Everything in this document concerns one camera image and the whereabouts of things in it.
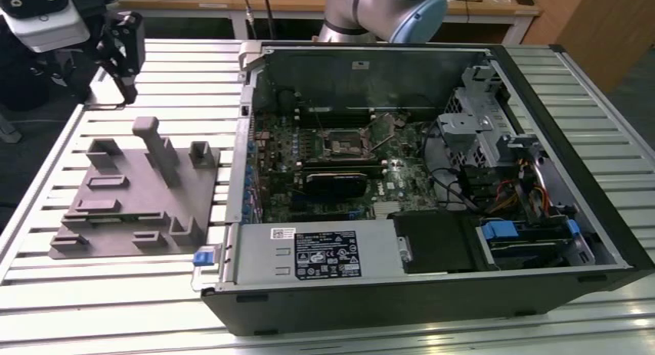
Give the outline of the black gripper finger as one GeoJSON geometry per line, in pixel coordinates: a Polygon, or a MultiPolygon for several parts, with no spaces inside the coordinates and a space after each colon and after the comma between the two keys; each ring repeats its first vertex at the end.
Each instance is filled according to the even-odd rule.
{"type": "Polygon", "coordinates": [[[123,104],[138,97],[135,79],[143,67],[143,16],[138,12],[109,12],[98,46],[101,66],[113,77],[123,104]]]}
{"type": "Polygon", "coordinates": [[[122,102],[123,95],[111,75],[101,67],[91,81],[91,102],[122,102]]]}

